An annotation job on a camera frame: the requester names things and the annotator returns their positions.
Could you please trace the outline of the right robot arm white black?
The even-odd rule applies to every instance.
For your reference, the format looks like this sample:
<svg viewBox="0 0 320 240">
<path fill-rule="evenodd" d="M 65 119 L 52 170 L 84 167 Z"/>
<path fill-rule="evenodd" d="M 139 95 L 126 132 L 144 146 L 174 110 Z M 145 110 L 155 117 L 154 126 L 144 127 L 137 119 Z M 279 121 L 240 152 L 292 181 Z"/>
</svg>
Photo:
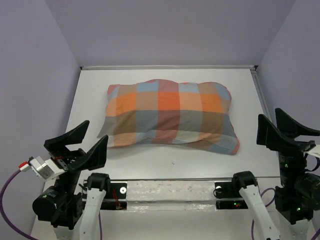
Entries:
<svg viewBox="0 0 320 240">
<path fill-rule="evenodd" d="M 315 141 L 298 141 L 299 136 L 320 135 L 319 130 L 302 125 L 281 108 L 275 109 L 276 123 L 258 115 L 256 143 L 277 152 L 280 184 L 274 189 L 274 203 L 287 223 L 290 239 L 305 240 L 314 212 L 320 209 L 320 177 L 307 168 L 307 158 L 320 160 L 320 146 Z M 241 196 L 252 216 L 261 240 L 282 240 L 262 201 L 258 182 L 250 171 L 235 173 L 230 183 L 235 196 Z"/>
</svg>

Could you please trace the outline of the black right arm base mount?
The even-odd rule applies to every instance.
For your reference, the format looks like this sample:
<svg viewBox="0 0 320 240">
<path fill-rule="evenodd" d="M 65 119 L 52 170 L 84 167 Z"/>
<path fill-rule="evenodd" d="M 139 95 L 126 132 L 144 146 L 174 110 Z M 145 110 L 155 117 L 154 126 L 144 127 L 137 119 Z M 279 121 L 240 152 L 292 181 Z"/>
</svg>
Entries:
<svg viewBox="0 0 320 240">
<path fill-rule="evenodd" d="M 236 191 L 230 181 L 214 183 L 213 196 L 216 199 L 217 210 L 247 210 L 248 206 L 240 193 Z"/>
</svg>

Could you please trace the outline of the multicolour patchwork pillowcase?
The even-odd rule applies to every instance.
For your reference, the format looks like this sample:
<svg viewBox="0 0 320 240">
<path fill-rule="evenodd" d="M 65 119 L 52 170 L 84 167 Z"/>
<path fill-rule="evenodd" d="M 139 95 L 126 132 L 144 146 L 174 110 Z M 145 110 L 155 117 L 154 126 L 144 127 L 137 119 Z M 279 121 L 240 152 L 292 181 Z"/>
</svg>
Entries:
<svg viewBox="0 0 320 240">
<path fill-rule="evenodd" d="M 217 82 L 113 84 L 98 137 L 107 135 L 110 148 L 166 144 L 235 155 L 240 141 L 230 120 L 231 102 L 229 90 Z"/>
</svg>

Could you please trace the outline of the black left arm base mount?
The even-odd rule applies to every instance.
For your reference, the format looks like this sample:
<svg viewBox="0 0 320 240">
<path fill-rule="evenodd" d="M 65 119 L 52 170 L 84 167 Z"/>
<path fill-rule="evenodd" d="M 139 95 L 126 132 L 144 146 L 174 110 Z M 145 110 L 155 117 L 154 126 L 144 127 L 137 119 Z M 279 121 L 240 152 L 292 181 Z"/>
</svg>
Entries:
<svg viewBox="0 0 320 240">
<path fill-rule="evenodd" d="M 126 210 L 127 209 L 127 187 L 126 181 L 111 181 L 110 190 L 106 193 L 101 210 Z"/>
</svg>

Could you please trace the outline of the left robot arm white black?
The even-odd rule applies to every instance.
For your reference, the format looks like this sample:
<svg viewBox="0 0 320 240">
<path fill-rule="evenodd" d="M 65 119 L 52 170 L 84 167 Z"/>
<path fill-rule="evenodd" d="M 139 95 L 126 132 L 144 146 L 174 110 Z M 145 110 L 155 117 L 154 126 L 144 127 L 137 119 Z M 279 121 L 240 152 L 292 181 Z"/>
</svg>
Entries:
<svg viewBox="0 0 320 240">
<path fill-rule="evenodd" d="M 83 210 L 82 195 L 75 189 L 84 170 L 96 170 L 107 162 L 109 137 L 103 136 L 88 152 L 79 148 L 69 150 L 69 145 L 82 143 L 89 127 L 89 120 L 83 121 L 74 129 L 55 138 L 47 139 L 44 147 L 50 157 L 30 157 L 31 169 L 45 181 L 55 180 L 32 203 L 32 209 L 39 221 L 49 222 L 56 228 L 67 227 L 73 230 Z"/>
</svg>

